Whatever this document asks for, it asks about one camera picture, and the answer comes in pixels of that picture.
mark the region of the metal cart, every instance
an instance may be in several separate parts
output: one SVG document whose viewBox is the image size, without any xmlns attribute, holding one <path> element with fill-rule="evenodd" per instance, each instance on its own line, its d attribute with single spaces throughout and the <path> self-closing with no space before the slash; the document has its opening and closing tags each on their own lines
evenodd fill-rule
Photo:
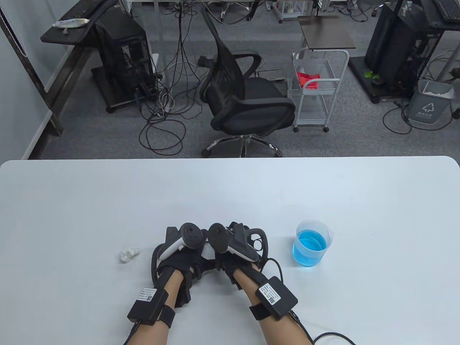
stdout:
<svg viewBox="0 0 460 345">
<path fill-rule="evenodd" d="M 315 58 L 315 53 L 323 52 L 323 58 Z M 326 54 L 343 54 L 344 64 L 341 66 L 340 75 L 336 77 Z M 297 53 L 292 54 L 293 73 L 287 79 L 289 98 L 295 103 L 296 116 L 294 121 L 294 132 L 298 132 L 299 125 L 322 125 L 323 131 L 329 131 L 329 120 L 334 110 L 337 94 L 342 83 L 350 54 L 344 49 L 322 49 L 311 51 L 309 48 L 302 48 Z M 319 74 L 320 78 L 306 82 L 300 86 L 297 72 L 309 75 Z M 308 89 L 308 85 L 317 82 L 317 89 Z M 328 108 L 324 96 L 330 95 L 332 100 Z"/>
<path fill-rule="evenodd" d="M 288 13 L 288 4 L 293 4 L 293 12 Z M 302 16 L 304 11 L 306 10 L 305 7 L 305 0 L 296 1 L 296 0 L 280 0 L 280 1 L 273 1 L 270 8 L 275 10 L 276 14 L 279 17 L 279 23 L 283 22 L 283 19 L 286 18 L 297 18 L 298 16 Z"/>
</svg>

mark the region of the recycling symbol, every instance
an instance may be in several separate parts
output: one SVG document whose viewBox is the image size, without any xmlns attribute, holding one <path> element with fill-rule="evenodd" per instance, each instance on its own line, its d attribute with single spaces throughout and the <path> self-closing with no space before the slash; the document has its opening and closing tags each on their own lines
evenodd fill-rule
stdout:
<svg viewBox="0 0 460 345">
<path fill-rule="evenodd" d="M 434 111 L 434 104 L 433 103 L 427 104 L 422 109 L 427 113 L 433 112 Z"/>
</svg>

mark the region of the white wall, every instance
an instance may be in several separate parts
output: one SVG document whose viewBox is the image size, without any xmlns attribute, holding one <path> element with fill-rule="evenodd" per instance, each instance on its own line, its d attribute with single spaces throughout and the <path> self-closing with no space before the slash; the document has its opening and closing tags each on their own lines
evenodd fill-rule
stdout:
<svg viewBox="0 0 460 345">
<path fill-rule="evenodd" d="M 48 91 L 72 46 L 43 43 L 40 36 L 77 0 L 0 0 L 8 21 L 23 43 L 29 60 Z"/>
<path fill-rule="evenodd" d="M 50 116 L 45 102 L 0 30 L 0 164 L 28 158 Z"/>
</svg>

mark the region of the forearm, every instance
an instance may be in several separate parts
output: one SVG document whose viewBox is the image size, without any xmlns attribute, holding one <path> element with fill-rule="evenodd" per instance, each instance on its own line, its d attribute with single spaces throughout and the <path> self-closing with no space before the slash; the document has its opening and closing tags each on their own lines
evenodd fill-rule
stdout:
<svg viewBox="0 0 460 345">
<path fill-rule="evenodd" d="M 183 279 L 182 273 L 175 270 L 166 283 L 165 290 L 168 292 L 169 296 L 165 304 L 173 309 Z M 140 325 L 128 345 L 166 345 L 168 333 L 168 326 L 161 321 L 155 322 L 153 326 Z"/>
<path fill-rule="evenodd" d="M 236 270 L 233 277 L 246 293 L 251 305 L 259 304 L 260 300 L 255 295 L 258 285 L 241 270 Z M 273 316 L 269 316 L 259 323 L 268 345 L 311 345 L 304 331 L 288 315 L 279 321 Z"/>
</svg>

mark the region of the chair base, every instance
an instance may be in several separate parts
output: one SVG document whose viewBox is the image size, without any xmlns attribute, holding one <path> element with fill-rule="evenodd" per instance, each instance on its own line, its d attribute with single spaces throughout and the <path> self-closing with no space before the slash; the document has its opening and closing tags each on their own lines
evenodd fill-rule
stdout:
<svg viewBox="0 0 460 345">
<path fill-rule="evenodd" d="M 247 144 L 249 144 L 251 141 L 254 141 L 255 143 L 262 144 L 274 151 L 274 157 L 283 157 L 283 153 L 280 151 L 279 148 L 277 148 L 275 145 L 270 144 L 266 142 L 265 140 L 255 137 L 253 134 L 249 135 L 237 135 L 233 137 L 225 137 L 225 138 L 220 138 L 217 140 L 214 140 L 210 145 L 205 148 L 203 151 L 201 151 L 201 156 L 203 158 L 209 158 L 211 156 L 211 150 L 213 149 L 214 146 L 220 145 L 223 143 L 228 143 L 230 141 L 240 141 L 241 142 L 241 148 L 240 148 L 240 158 L 245 158 L 247 154 Z"/>
<path fill-rule="evenodd" d="M 238 5 L 238 6 L 241 6 L 243 8 L 245 8 L 248 12 L 251 11 L 251 8 L 249 6 L 247 6 L 245 3 L 242 3 L 242 2 L 227 2 L 225 5 L 224 5 L 224 8 L 222 9 L 221 13 L 220 13 L 220 21 L 223 22 L 224 21 L 224 17 L 225 17 L 225 14 L 227 13 L 229 7 L 231 5 Z"/>
</svg>

